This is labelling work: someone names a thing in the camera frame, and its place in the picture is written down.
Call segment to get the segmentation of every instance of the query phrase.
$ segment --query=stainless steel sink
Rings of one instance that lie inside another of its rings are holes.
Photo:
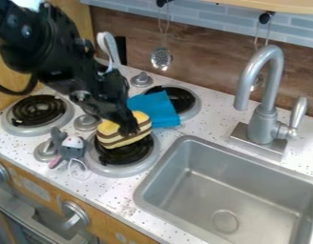
[[[313,244],[313,178],[194,136],[138,186],[137,206],[215,244]]]

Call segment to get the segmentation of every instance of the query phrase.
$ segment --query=silver faucet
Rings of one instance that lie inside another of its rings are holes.
[[[261,103],[256,107],[247,127],[247,137],[256,144],[268,144],[274,139],[288,139],[297,135],[297,129],[307,109],[307,99],[300,97],[291,112],[289,126],[278,121],[275,100],[282,79],[283,53],[274,45],[258,50],[240,75],[234,107],[247,110],[251,87],[261,68],[270,62],[265,92]]]

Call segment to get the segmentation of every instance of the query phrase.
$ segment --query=blue cloth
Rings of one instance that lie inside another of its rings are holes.
[[[152,128],[180,125],[179,116],[166,91],[133,96],[127,100],[127,106],[131,111],[141,111],[149,115]]]

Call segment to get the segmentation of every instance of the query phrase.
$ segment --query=electric coil burner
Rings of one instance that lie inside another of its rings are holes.
[[[190,119],[200,111],[200,99],[192,91],[175,86],[155,86],[145,92],[151,94],[166,91],[181,121]]]
[[[153,134],[131,145],[111,150],[100,145],[95,133],[88,141],[85,162],[91,171],[103,176],[115,178],[133,176],[148,170],[157,162],[159,145]]]
[[[152,136],[148,135],[133,144],[108,150],[99,143],[97,138],[95,138],[94,145],[100,154],[99,160],[102,165],[126,165],[137,162],[150,153],[154,141]]]
[[[73,117],[73,106],[53,95],[33,95],[7,108],[2,116],[5,131],[17,136],[37,136],[51,128],[66,125]]]

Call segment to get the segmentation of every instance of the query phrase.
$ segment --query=faucet handle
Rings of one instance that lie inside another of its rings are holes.
[[[290,138],[297,136],[297,129],[301,124],[307,111],[307,98],[300,96],[291,111],[288,136]]]

